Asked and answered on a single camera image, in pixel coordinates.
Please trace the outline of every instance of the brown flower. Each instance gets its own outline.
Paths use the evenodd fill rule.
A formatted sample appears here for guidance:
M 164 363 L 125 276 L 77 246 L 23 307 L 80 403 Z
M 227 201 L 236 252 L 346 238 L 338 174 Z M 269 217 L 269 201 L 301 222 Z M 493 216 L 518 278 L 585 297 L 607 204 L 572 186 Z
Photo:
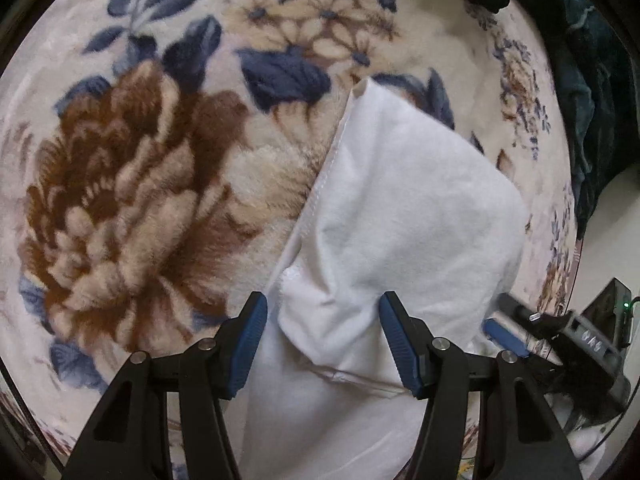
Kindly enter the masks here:
M 221 212 L 219 172 L 247 114 L 234 92 L 182 94 L 151 61 L 69 104 L 40 146 L 22 248 L 60 337 L 163 354 L 190 341 L 192 308 L 225 314 L 222 259 L 254 234 Z

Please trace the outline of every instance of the blue gripper pad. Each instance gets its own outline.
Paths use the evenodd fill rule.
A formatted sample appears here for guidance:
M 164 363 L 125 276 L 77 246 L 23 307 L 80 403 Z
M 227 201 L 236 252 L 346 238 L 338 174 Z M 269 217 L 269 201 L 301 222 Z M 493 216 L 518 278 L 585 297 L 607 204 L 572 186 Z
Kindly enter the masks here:
M 235 397 L 236 393 L 244 387 L 249 376 L 255 352 L 267 323 L 267 298 L 260 292 L 252 292 L 238 321 L 241 321 L 243 326 L 231 355 L 226 384 L 231 397 Z
M 495 319 L 485 319 L 482 322 L 482 332 L 488 339 L 500 345 L 505 350 L 511 350 L 518 357 L 527 357 L 527 346 Z
M 418 355 L 402 328 L 402 323 L 390 300 L 397 300 L 399 303 L 398 297 L 392 292 L 386 292 L 380 297 L 380 302 L 378 303 L 380 324 L 396 362 L 402 386 L 411 391 L 414 397 L 417 397 L 422 390 L 422 380 L 418 372 Z

